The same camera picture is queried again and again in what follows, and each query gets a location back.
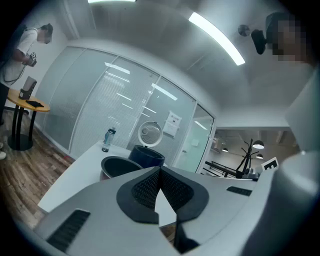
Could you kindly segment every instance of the gray surface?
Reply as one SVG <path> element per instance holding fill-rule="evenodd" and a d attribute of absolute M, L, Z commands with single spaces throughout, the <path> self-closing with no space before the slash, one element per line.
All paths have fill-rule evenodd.
<path fill-rule="evenodd" d="M 112 255 L 150 255 L 150 252 L 153 255 L 178 255 L 158 225 L 134 222 L 121 211 L 116 201 L 117 191 L 123 183 L 151 169 L 88 186 L 48 214 L 35 232 L 47 239 L 75 209 L 82 209 L 91 215 L 67 250 L 69 255 L 105 255 L 106 252 Z M 252 190 L 257 184 L 251 180 L 208 177 L 171 169 L 202 184 L 209 192 L 209 204 L 202 214 L 196 220 L 183 224 L 186 235 L 201 244 L 227 226 L 250 198 L 226 189 L 237 186 Z"/>

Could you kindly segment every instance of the person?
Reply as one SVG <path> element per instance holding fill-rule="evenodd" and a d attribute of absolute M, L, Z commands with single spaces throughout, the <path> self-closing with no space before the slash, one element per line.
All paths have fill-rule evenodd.
<path fill-rule="evenodd" d="M 306 27 L 289 13 L 266 18 L 266 43 L 281 60 L 310 65 L 314 72 L 285 113 L 300 150 L 320 149 L 320 69 Z"/>
<path fill-rule="evenodd" d="M 23 31 L 18 42 L 8 59 L 1 62 L 0 70 L 0 123 L 3 124 L 3 111 L 5 108 L 9 88 L 21 78 L 25 67 L 34 67 L 37 63 L 34 55 L 29 55 L 29 50 L 35 42 L 48 44 L 52 40 L 53 26 L 48 23 L 40 28 L 27 28 Z M 5 158 L 0 151 L 0 158 Z"/>

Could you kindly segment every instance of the white counter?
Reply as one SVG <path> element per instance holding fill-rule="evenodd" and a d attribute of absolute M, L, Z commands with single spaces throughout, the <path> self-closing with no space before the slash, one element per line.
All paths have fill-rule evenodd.
<path fill-rule="evenodd" d="M 49 188 L 38 206 L 47 213 L 51 212 L 85 187 L 100 181 L 101 161 L 104 158 L 111 156 L 128 158 L 131 152 L 115 145 L 111 145 L 109 152 L 103 152 L 101 149 L 102 141 L 98 141 L 80 156 Z M 176 221 L 176 213 L 161 190 L 156 198 L 155 212 L 159 214 L 160 226 Z"/>

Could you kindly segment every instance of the doorway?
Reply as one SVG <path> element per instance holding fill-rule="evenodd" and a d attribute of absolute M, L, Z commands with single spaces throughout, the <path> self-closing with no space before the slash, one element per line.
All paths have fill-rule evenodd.
<path fill-rule="evenodd" d="M 197 105 L 174 167 L 195 173 L 207 148 L 214 118 Z"/>

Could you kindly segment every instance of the wooden floor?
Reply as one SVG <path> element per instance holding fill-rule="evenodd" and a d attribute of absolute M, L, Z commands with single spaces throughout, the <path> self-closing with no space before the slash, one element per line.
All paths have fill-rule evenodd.
<path fill-rule="evenodd" d="M 33 147 L 16 151 L 8 146 L 14 112 L 5 110 L 0 126 L 0 142 L 6 159 L 0 160 L 0 188 L 13 217 L 33 228 L 44 216 L 38 203 L 59 176 L 74 162 L 59 151 L 36 127 Z M 23 115 L 21 133 L 29 134 L 30 119 Z"/>

